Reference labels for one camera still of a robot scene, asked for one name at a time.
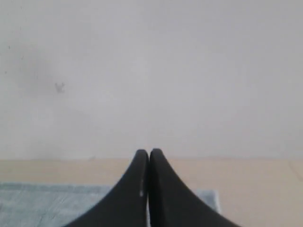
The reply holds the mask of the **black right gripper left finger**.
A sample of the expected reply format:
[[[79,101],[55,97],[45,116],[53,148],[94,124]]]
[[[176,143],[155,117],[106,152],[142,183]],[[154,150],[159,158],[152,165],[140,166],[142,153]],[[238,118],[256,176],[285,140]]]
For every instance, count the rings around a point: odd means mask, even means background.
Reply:
[[[146,227],[148,153],[140,149],[109,193],[69,227]]]

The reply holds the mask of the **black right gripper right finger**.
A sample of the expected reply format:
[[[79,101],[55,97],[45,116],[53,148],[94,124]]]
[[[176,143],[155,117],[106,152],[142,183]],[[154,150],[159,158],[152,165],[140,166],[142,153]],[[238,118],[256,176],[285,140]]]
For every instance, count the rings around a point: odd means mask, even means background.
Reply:
[[[159,148],[150,153],[148,195],[152,227],[238,226],[200,200]]]

